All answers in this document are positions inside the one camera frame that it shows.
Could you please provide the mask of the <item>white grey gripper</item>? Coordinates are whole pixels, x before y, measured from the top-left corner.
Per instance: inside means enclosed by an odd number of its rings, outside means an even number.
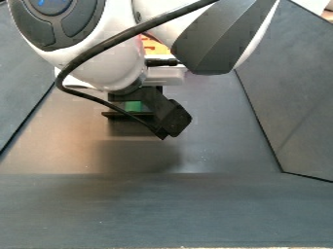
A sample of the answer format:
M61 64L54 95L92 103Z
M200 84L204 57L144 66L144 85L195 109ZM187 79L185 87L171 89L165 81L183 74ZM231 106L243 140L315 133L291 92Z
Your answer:
M184 82L185 66L171 54L148 54L144 87L180 86Z

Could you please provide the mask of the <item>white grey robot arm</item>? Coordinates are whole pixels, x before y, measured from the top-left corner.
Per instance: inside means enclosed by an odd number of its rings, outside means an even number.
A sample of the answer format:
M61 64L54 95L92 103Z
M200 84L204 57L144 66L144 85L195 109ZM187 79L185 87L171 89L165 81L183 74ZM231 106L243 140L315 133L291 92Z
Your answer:
M279 0L6 0L14 25L57 68L101 91L146 77L142 34L199 75L228 73L261 39Z

